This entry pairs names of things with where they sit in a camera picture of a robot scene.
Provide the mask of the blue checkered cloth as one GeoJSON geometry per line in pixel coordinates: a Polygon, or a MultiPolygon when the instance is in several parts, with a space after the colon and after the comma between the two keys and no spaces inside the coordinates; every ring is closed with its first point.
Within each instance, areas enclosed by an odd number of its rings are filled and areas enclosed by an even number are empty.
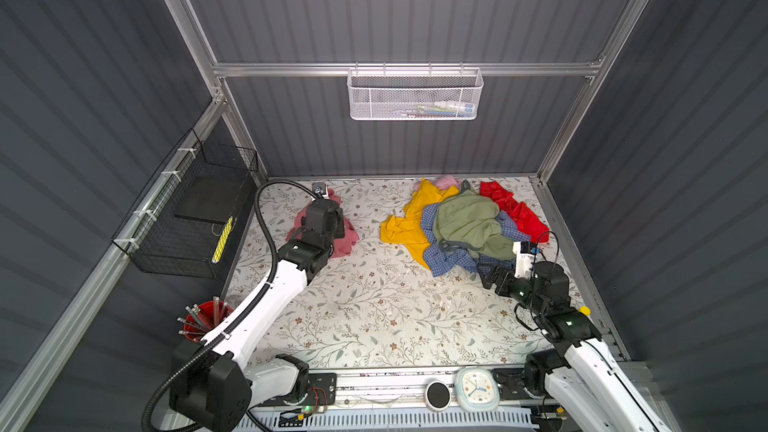
{"type": "MultiPolygon", "coordinates": [[[[481,256],[479,259],[472,259],[467,252],[459,251],[454,253],[444,253],[437,247],[437,239],[433,234],[433,223],[439,204],[429,205],[425,208],[421,226],[427,238],[430,241],[430,247],[424,253],[424,259],[435,277],[443,276],[453,268],[459,266],[469,273],[478,272],[477,266],[480,264],[501,265],[503,267],[513,268],[515,259],[510,261],[498,261],[490,257],[481,256]]],[[[510,237],[515,242],[528,242],[530,237],[517,230],[515,224],[509,216],[500,210],[497,220],[501,223],[503,234],[510,237]]]]}

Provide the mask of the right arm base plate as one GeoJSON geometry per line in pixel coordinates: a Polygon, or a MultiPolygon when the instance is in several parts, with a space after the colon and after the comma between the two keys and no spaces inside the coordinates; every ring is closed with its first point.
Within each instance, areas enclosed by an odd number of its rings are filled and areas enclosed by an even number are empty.
{"type": "Polygon", "coordinates": [[[501,401],[525,400],[530,396],[525,389],[523,367],[493,368],[491,375],[499,389],[501,401]]]}

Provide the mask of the yellow cloth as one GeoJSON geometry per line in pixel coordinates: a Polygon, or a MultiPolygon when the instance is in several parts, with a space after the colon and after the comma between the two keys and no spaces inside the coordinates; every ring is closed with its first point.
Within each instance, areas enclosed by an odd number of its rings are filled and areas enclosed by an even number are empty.
{"type": "Polygon", "coordinates": [[[440,204],[458,195],[459,190],[455,187],[439,190],[431,180],[423,178],[415,186],[411,200],[403,207],[403,216],[392,215],[381,224],[381,241],[404,246],[419,265],[428,269],[424,253],[430,247],[430,241],[421,226],[424,210],[429,205],[440,204]]]}

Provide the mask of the light pink cloth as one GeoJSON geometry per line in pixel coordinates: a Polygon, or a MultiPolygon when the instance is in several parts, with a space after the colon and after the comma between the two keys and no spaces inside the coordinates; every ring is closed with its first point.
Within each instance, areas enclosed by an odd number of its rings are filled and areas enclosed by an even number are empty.
{"type": "Polygon", "coordinates": [[[439,190],[448,190],[451,187],[461,188],[461,182],[453,175],[443,175],[435,178],[432,184],[439,190]]]}

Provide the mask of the yellow marker pen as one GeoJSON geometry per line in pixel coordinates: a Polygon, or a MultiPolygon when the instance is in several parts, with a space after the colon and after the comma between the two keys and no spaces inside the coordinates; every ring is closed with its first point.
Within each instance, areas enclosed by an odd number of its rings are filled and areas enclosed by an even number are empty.
{"type": "Polygon", "coordinates": [[[232,216],[230,216],[227,219],[227,222],[224,224],[224,226],[222,228],[222,231],[221,231],[221,233],[219,235],[218,242],[217,242],[216,247],[214,249],[213,255],[211,257],[211,263],[212,264],[218,264],[221,261],[221,259],[223,257],[223,254],[224,254],[224,251],[226,249],[226,245],[227,245],[229,236],[230,236],[230,234],[232,232],[232,229],[233,229],[233,226],[234,226],[234,222],[235,222],[234,218],[232,216]]]}

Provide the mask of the dusty pink ribbed cloth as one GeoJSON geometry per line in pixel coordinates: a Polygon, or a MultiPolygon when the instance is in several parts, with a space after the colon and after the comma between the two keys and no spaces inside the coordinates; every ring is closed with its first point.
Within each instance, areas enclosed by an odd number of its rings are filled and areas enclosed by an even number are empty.
{"type": "Polygon", "coordinates": [[[327,189],[320,199],[311,201],[299,212],[286,240],[329,251],[331,258],[350,255],[359,236],[344,217],[341,205],[342,199],[333,189],[327,189]]]}

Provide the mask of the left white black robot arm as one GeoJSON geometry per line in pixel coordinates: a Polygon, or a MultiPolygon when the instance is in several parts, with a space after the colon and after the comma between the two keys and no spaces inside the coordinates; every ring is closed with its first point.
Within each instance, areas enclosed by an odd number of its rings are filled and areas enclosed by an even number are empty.
{"type": "Polygon", "coordinates": [[[251,407],[303,387],[303,367],[288,356],[252,376],[245,369],[268,329],[327,265],[334,242],[344,236],[340,205],[312,201],[297,235],[277,250],[275,269],[200,343],[176,349],[167,394],[170,409],[192,421],[185,430],[231,431],[251,407]]]}

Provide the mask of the grey cloth with loop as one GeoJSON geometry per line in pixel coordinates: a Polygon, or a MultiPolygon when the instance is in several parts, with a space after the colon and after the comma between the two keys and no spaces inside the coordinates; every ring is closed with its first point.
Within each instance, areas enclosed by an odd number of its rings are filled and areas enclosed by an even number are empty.
{"type": "Polygon", "coordinates": [[[454,241],[454,240],[448,240],[446,238],[441,238],[437,241],[437,246],[440,250],[442,250],[444,253],[454,253],[458,250],[464,250],[467,253],[473,253],[477,252],[479,253],[483,246],[476,246],[470,242],[464,242],[464,241],[454,241]]]}

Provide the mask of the white vented front panel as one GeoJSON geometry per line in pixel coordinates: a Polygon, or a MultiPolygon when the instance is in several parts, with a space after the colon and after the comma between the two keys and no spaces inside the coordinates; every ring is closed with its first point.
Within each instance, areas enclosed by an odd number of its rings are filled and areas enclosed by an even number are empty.
{"type": "Polygon", "coordinates": [[[450,407],[443,412],[426,408],[333,409],[300,422],[276,410],[253,410],[236,426],[238,431],[537,431],[526,408],[466,412],[450,407]]]}

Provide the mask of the red cup with pens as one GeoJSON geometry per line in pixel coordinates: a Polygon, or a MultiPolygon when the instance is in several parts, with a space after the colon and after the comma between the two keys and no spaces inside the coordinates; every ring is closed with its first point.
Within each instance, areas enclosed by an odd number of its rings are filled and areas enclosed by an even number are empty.
{"type": "Polygon", "coordinates": [[[233,308],[220,297],[214,296],[202,304],[192,304],[185,307],[186,315],[177,318],[180,324],[178,335],[192,342],[201,339],[228,318],[233,308]]]}

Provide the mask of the round black white timer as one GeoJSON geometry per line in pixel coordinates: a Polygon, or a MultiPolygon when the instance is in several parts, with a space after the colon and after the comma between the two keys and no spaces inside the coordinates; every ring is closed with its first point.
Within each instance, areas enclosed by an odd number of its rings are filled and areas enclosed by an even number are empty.
{"type": "Polygon", "coordinates": [[[435,380],[426,385],[424,399],[429,410],[439,413],[449,407],[451,391],[444,382],[435,380]]]}

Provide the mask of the green cloth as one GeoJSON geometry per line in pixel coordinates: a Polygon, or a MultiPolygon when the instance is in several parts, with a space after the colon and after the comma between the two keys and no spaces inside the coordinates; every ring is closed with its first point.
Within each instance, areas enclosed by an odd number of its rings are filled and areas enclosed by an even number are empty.
{"type": "Polygon", "coordinates": [[[446,238],[483,246],[479,253],[468,253],[474,260],[485,256],[510,261],[515,259],[514,240],[503,234],[499,213],[499,206],[490,198],[465,190],[439,204],[433,234],[437,241],[446,238]]]}

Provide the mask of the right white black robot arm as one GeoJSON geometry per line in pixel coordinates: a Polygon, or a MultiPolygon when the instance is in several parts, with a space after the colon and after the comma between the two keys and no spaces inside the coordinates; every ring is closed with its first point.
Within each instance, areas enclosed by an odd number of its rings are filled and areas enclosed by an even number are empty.
{"type": "Polygon", "coordinates": [[[522,269],[478,267],[483,286],[528,311],[551,344],[527,356],[526,391],[552,397],[583,431],[669,431],[669,423],[631,382],[591,319],[571,304],[563,267],[536,261],[527,275],[522,269]]]}

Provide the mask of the red cloth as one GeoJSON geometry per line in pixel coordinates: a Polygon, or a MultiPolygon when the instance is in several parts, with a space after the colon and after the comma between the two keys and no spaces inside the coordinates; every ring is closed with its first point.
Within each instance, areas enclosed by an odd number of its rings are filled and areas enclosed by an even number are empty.
{"type": "Polygon", "coordinates": [[[505,212],[518,231],[530,237],[532,242],[545,244],[549,242],[549,228],[525,203],[518,201],[514,193],[502,187],[498,182],[482,182],[480,194],[490,198],[500,210],[505,212]]]}

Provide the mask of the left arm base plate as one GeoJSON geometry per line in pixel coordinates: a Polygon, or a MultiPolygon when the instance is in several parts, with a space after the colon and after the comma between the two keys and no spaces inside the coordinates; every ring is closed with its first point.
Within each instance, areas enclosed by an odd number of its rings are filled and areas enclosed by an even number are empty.
{"type": "Polygon", "coordinates": [[[297,384],[297,389],[277,398],[277,401],[280,405],[293,408],[320,408],[324,413],[330,405],[335,404],[337,382],[336,373],[310,372],[297,384]]]}

